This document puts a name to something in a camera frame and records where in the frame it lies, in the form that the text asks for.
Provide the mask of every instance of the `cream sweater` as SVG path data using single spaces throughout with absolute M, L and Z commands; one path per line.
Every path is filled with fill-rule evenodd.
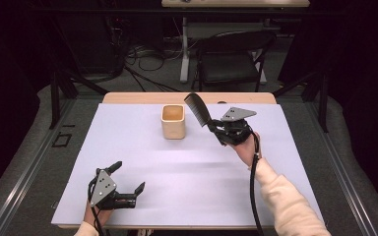
M 265 158 L 257 163 L 256 180 L 261 194 L 275 216 L 275 229 L 281 236 L 331 235 L 308 201 L 282 175 L 278 175 Z M 76 236 L 98 236 L 88 223 L 82 222 Z

